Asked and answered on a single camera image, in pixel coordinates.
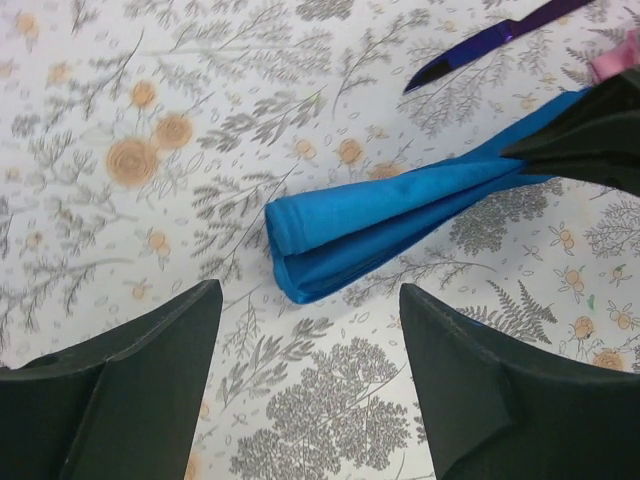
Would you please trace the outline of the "blue satin napkin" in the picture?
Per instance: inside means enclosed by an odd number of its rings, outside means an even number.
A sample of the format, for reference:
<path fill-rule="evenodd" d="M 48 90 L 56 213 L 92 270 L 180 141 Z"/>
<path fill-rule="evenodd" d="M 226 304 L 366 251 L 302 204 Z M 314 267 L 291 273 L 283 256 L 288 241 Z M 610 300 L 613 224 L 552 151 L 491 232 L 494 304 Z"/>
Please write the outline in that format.
<path fill-rule="evenodd" d="M 466 154 L 400 175 L 279 198 L 265 207 L 273 274 L 297 304 L 323 299 L 496 192 L 547 181 L 523 174 L 506 146 L 584 96 L 562 93 Z"/>

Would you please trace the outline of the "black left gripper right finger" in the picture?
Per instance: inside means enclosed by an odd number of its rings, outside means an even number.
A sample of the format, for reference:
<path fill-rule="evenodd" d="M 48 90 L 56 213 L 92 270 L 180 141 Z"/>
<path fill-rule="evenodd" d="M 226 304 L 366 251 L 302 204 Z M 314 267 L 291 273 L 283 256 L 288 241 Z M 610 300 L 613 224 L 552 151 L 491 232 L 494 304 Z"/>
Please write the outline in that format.
<path fill-rule="evenodd" d="M 639 378 L 549 353 L 405 284 L 399 313 L 439 479 L 635 479 Z"/>

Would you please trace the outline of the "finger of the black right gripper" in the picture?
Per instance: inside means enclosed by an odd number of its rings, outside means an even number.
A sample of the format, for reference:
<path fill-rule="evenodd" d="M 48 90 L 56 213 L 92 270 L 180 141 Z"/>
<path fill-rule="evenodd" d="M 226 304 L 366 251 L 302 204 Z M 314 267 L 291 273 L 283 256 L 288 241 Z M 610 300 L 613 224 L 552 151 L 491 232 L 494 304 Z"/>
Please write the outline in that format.
<path fill-rule="evenodd" d="M 501 151 L 527 175 L 551 175 L 639 191 L 639 69 L 591 88 L 539 131 Z"/>

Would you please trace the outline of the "floral tablecloth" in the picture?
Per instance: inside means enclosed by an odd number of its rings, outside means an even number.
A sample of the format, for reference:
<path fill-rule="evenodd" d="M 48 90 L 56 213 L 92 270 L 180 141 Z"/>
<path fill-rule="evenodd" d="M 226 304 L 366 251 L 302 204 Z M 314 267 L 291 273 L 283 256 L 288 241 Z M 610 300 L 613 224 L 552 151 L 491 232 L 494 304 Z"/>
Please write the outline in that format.
<path fill-rule="evenodd" d="M 265 205 L 472 150 L 591 80 L 639 24 L 596 1 L 405 94 L 533 1 L 5 1 L 1 362 L 17 368 L 201 279 L 224 306 L 180 479 L 431 479 L 398 293 L 639 369 L 639 203 L 553 179 L 493 195 L 309 305 Z"/>

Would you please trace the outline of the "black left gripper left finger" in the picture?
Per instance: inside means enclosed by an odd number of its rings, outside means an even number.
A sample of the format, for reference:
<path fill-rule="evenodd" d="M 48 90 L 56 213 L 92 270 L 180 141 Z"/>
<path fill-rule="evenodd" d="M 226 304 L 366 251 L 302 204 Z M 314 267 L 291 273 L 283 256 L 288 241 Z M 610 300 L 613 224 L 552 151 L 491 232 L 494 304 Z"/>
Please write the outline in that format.
<path fill-rule="evenodd" d="M 2 478 L 183 478 L 222 303 L 220 283 L 202 281 L 89 340 L 2 368 Z"/>

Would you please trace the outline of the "pink floral placemat cloth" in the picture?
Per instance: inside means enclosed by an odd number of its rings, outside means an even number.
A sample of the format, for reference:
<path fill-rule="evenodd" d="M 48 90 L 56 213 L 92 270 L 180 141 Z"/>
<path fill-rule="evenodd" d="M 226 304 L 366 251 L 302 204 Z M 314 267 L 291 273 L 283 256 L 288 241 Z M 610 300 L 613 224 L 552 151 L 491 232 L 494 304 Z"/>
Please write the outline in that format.
<path fill-rule="evenodd" d="M 619 45 L 590 62 L 594 82 L 601 83 L 624 70 L 637 66 L 639 56 L 639 29 L 630 30 Z"/>

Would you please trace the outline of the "purple knife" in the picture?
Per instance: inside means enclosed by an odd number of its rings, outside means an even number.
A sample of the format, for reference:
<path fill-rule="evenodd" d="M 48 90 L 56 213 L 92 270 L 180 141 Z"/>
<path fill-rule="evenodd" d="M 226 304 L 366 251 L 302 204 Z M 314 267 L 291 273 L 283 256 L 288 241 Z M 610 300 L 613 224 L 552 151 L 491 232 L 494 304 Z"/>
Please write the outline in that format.
<path fill-rule="evenodd" d="M 420 68 L 403 90 L 409 94 L 468 65 L 505 44 L 591 3 L 591 0 L 553 0 L 521 20 L 506 19 L 446 50 Z"/>

